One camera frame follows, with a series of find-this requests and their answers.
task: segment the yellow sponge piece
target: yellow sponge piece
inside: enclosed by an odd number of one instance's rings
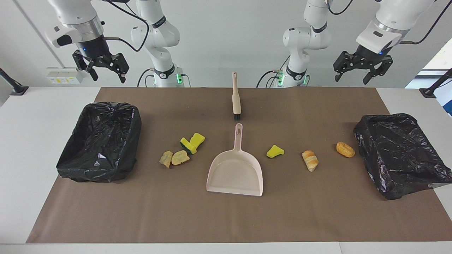
[[[190,138],[190,144],[192,144],[197,149],[199,145],[204,142],[204,140],[206,140],[206,138],[203,135],[195,133],[193,134],[193,137]]]
[[[195,154],[196,153],[196,147],[194,147],[187,139],[184,137],[180,140],[180,145],[189,153],[189,154]]]
[[[272,148],[270,148],[270,150],[267,152],[267,157],[273,158],[275,156],[283,155],[283,154],[284,154],[283,149],[279,148],[277,145],[273,145]]]

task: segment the dustpan handle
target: dustpan handle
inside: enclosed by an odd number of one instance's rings
[[[234,150],[237,151],[242,150],[242,134],[243,134],[243,125],[241,123],[238,123],[235,125]]]

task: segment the brown mat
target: brown mat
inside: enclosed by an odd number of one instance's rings
[[[240,89],[243,149],[260,162],[262,197],[206,191],[214,157],[233,147],[232,89],[102,88],[96,101],[128,102],[142,117],[134,171],[118,183],[58,178],[27,243],[200,243],[291,241],[446,241],[452,222],[433,190],[395,201],[375,189],[353,128],[387,114],[375,89]],[[166,150],[194,132],[206,141],[191,160],[166,169]],[[265,157],[277,144],[285,155]],[[313,150],[310,173],[301,158]]]

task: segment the brush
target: brush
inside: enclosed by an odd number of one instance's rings
[[[232,73],[232,111],[234,112],[234,119],[240,120],[240,114],[242,114],[242,107],[240,105],[239,90],[237,89],[237,72]]]

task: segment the blue object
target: blue object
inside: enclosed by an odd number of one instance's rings
[[[450,100],[448,103],[446,103],[446,104],[443,106],[443,109],[444,109],[447,113],[449,113],[449,114],[452,115],[452,100]]]

